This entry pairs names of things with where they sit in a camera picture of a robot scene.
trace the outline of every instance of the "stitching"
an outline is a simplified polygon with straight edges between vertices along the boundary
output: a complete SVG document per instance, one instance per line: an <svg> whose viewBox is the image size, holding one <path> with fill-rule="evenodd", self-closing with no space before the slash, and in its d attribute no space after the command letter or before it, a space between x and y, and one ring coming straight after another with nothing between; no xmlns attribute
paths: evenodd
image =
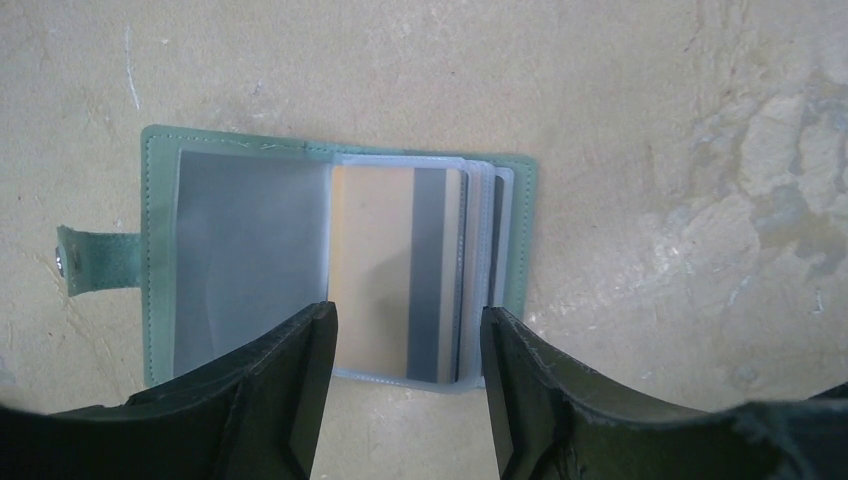
<svg viewBox="0 0 848 480"><path fill-rule="evenodd" d="M177 140L193 140L193 141L200 141L200 142L206 142L206 143L224 143L224 144L236 145L236 146L241 146L241 147L258 145L260 150L268 150L268 149L272 149L272 148L283 148L283 149L286 149L286 150L306 150L306 151L323 152L323 153L355 154L355 153L361 152L360 147L339 146L339 147L336 147L336 148L322 148L322 147L315 147L315 146L311 146L311 145L291 146L291 145L280 145L280 144L266 143L266 142L243 143L243 142L236 142L236 141L232 141L232 140L210 139L210 138L202 138L202 137L196 137L196 136L172 135L172 134L151 135L147 139L147 142L145 142L145 156L144 156L145 157L144 158L144 167L145 167L144 168L144 176L145 176L145 183L144 183L144 186L145 186L145 194L144 194L144 196L145 196L145 217L143 219L143 225L142 225L142 230L143 230L143 234L144 234L144 238L142 240L147 242L147 248L146 248L146 250L147 250L147 269L146 269L146 272L145 272L145 274L147 276L147 295L146 295L146 298L145 298L145 301L147 303L147 319L146 319L146 321L147 321L147 350L148 350L148 358L150 359L150 362L149 362L150 378L151 378L151 380L153 380L153 383L156 383L156 377L155 377L155 373L153 371L153 317L151 315L151 308L150 308L151 307L150 297L151 297L152 288L151 288L151 281L150 281L150 277L151 277L151 275L150 275L150 238L149 238L149 228L148 227L150 225L150 143L156 138L168 138L168 139L177 139ZM520 166L525 167L525 168L531 166L531 164L529 162L524 161L524 160L502 159L502 160L499 160L499 162L507 164L507 165L520 165ZM529 208L526 208L526 206L529 205L529 203L530 203L530 185L532 183L531 182L532 177L534 176L532 174L532 172L527 172L526 175L527 175L528 178L525 178L524 182L523 182L524 183L524 205L525 205L525 209L524 209L524 212L522 214L522 219L521 219L521 239L520 239L521 241L520 241L519 249L518 249L518 251L519 251L518 277L519 277L519 279L521 279L520 281L521 281L521 284L523 286L523 288L519 288L518 290L519 291L524 290L525 292L526 292L526 289L527 289L527 284L524 281L524 274L525 274L525 267L524 266L526 265L526 261L527 261L527 241L526 241L526 239L527 239L527 223L528 223L528 218L529 218L528 217ZM512 299L517 303L521 302L521 298L519 296L518 291L513 292Z"/></svg>

